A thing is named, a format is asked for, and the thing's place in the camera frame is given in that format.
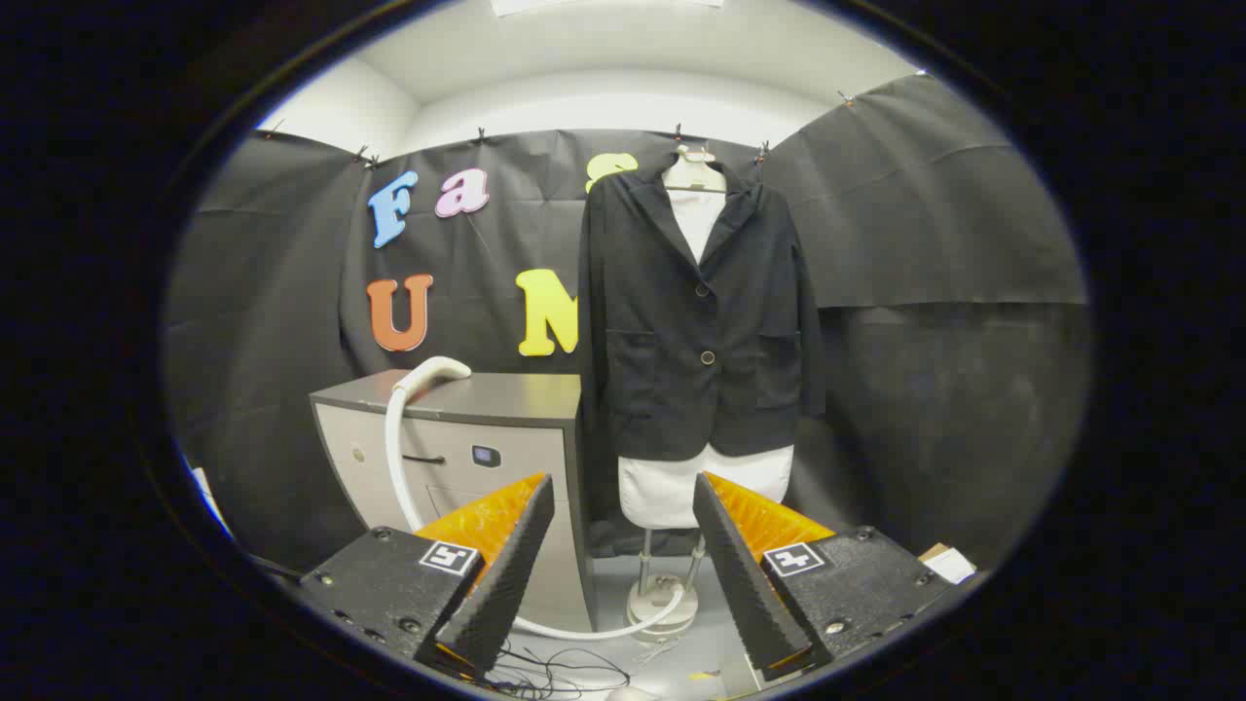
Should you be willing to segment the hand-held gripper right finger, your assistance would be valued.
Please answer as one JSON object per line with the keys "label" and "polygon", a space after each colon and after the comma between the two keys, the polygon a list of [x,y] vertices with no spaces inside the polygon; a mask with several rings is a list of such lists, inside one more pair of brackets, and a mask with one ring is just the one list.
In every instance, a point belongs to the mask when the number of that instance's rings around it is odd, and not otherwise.
{"label": "hand-held gripper right finger", "polygon": [[724,476],[697,476],[693,510],[748,660],[768,682],[878,647],[952,591],[881,530],[839,533]]}

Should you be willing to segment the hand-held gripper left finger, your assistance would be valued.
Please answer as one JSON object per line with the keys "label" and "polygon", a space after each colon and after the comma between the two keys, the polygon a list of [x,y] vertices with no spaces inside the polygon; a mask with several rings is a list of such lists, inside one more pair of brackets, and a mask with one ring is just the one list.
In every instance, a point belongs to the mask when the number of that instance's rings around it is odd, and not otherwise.
{"label": "hand-held gripper left finger", "polygon": [[381,525],[300,576],[298,601],[409,666],[480,682],[515,624],[554,515],[535,473],[414,532]]}

